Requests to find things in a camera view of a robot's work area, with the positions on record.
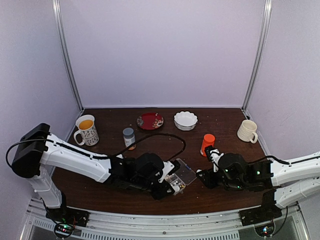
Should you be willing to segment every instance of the mug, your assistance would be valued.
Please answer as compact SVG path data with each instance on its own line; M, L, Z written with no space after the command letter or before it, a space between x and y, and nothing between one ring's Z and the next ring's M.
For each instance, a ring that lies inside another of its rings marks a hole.
M257 124L251 120L243 120L237 132L238 138L244 142L255 144L258 141Z
M78 145L82 146L85 144L87 146L93 146L99 141L94 116L83 115L76 120L75 125L79 130L73 134L73 138ZM81 135L82 142L77 141L78 134Z

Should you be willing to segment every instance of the mug handle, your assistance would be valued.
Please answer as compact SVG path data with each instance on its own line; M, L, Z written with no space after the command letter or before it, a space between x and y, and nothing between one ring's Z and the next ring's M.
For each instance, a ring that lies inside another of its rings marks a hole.
M258 134L256 132L253 132L253 138L250 139L250 142L255 144L258 141Z
M80 134L80 133L81 133L80 130L76 131L76 132L73 134L73 138L74 138L76 144L82 146L83 144L85 144L86 141L85 141L84 139L82 139L82 142L80 142L80 143L77 141L77 135Z

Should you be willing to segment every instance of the table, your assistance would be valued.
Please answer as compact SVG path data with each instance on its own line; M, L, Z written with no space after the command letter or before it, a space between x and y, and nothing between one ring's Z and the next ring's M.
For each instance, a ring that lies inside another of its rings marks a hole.
M198 116L198 123L192 131L181 131L175 127L174 115L180 111L191 111ZM136 119L143 113L155 112L164 118L164 125L157 130L140 129ZM247 162L264 156L259 143L243 142L237 137L237 130L245 119L237 108L111 108L86 109L84 114L95 117L99 142L95 146L84 146L92 152L115 154L125 148L122 130L131 127L136 139L150 133L171 133L186 140L185 151L178 157L184 160L195 172L197 169L212 167L206 157L200 155L203 136L215 135L215 147L221 153L242 154ZM73 137L69 143L75 144ZM182 148L181 141L166 136L154 136L128 151L126 157L139 157L145 152L156 153L166 160ZM178 215L227 211L253 207L261 204L263 192L225 191L223 187L207 189L196 179L185 188L183 194L154 200L149 193L139 190L124 190L95 182L86 176L61 168L53 174L56 186L66 194L71 207L94 211L140 214Z

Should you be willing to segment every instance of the vertical metal post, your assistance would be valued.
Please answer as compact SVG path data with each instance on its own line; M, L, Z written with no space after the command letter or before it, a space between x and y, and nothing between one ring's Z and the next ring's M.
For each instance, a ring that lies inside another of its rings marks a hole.
M64 31L64 26L63 26L63 21L62 21L62 16L61 16L61 10L60 10L60 0L52 0L52 4L53 4L54 17L55 17L55 21L56 21L56 25L57 25L57 29L58 29L58 33L59 33L65 69L66 69L68 79L69 79L69 82L71 85L72 93L73 93L74 98L76 100L77 107L78 107L79 111L81 112L84 110L84 107L81 103L81 99L80 99L79 92L77 89L77 84L76 84L75 77L74 77L74 73L73 73L72 67L71 67L71 62L70 62L70 57L69 57L67 42L66 42L66 37L65 37L65 31Z
M249 101L256 83L256 79L259 72L259 67L262 60L263 50L266 44L267 35L269 31L270 19L271 19L271 11L272 11L272 0L265 0L264 4L264 13L262 19L262 26L260 32L260 38L258 43L258 48L256 51L255 61L253 65L253 70L249 82L249 87L245 95L245 99L242 106L242 111L245 113L247 111Z

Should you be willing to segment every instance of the scalloped bowl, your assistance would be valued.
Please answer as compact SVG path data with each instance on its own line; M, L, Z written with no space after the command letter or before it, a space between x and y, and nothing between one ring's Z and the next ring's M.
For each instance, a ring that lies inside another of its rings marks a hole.
M181 111L174 115L175 126L182 131L190 131L195 128L198 117L189 111Z

